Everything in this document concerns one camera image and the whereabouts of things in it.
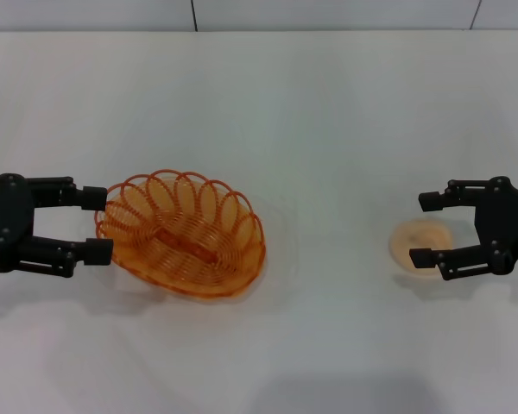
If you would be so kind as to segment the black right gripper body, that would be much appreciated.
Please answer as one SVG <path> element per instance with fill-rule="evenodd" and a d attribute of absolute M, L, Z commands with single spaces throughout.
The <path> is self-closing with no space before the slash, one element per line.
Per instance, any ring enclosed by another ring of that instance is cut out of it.
<path fill-rule="evenodd" d="M 511 273 L 518 261 L 518 189 L 509 178 L 489 180 L 476 207 L 475 228 L 490 272 Z"/>

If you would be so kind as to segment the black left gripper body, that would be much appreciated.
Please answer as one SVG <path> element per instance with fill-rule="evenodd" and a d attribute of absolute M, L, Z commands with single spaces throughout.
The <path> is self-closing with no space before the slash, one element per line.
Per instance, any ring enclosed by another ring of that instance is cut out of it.
<path fill-rule="evenodd" d="M 35 203 L 28 181 L 19 174 L 0 175 L 0 273 L 17 269 L 19 248 L 33 234 Z"/>

